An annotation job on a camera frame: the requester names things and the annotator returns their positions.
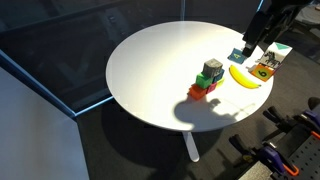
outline floor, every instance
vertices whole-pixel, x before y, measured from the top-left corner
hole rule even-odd
[[[301,38],[290,32],[279,42],[295,49],[299,45],[292,40],[295,36]],[[316,53],[311,50],[317,44],[307,37],[302,40],[310,41],[310,46],[287,56],[274,77],[269,98],[258,111],[223,129],[194,133],[201,157],[197,163],[189,159],[181,133],[144,124],[115,101],[82,115],[78,125],[90,179],[237,179],[248,166],[233,167],[240,154],[228,142],[230,136],[239,134],[249,146],[260,146],[276,129],[262,115],[265,109],[274,105],[283,114],[294,115],[308,108],[309,97],[320,97],[320,65],[307,58]]]

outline banana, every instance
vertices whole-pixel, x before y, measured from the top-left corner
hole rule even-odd
[[[257,84],[248,79],[246,76],[244,76],[234,65],[230,66],[229,71],[233,79],[236,80],[243,87],[254,89],[261,86],[260,84]]]

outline table leg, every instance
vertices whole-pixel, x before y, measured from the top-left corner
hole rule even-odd
[[[193,162],[199,161],[199,159],[200,159],[199,153],[198,153],[196,144],[194,143],[191,132],[182,132],[182,134],[183,134],[184,141],[186,142],[186,146],[187,146],[187,149],[189,152],[190,159]]]

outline toy block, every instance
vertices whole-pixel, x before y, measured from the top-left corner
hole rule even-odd
[[[222,77],[218,82],[216,88],[220,87],[224,82],[224,77]]]
[[[212,84],[212,80],[213,78],[207,77],[206,75],[200,73],[197,75],[196,84],[198,84],[198,86],[200,86],[202,89],[206,89],[210,86],[210,84]]]
[[[207,88],[206,94],[208,94],[208,93],[212,92],[213,90],[215,90],[216,87],[217,87],[217,83],[216,83],[216,82],[213,83],[213,84],[211,84],[211,85]]]
[[[228,57],[229,60],[234,61],[236,63],[242,64],[247,57],[242,54],[242,51],[239,49],[233,48],[231,55]]]
[[[216,77],[213,78],[212,83],[218,82],[223,77],[223,74],[224,74],[224,69],[221,69],[220,73]]]
[[[193,84],[191,85],[191,87],[189,88],[189,95],[191,97],[193,97],[193,99],[195,100],[199,100],[201,99],[203,96],[206,95],[207,89],[203,89],[200,86],[198,86],[197,84]]]
[[[259,60],[259,63],[267,65],[273,69],[276,69],[280,66],[282,61],[286,58],[286,56],[290,53],[292,47],[280,44],[280,43],[272,43],[262,57]]]
[[[216,59],[206,61],[203,66],[202,74],[207,77],[214,78],[222,69],[222,63]]]
[[[275,70],[271,67],[268,67],[264,64],[258,64],[251,74],[255,77],[261,79],[262,81],[267,81],[273,74]]]

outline glass panel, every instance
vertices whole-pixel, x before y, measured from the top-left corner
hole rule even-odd
[[[180,0],[0,2],[0,49],[75,112],[108,97],[115,47],[145,27],[180,20]]]

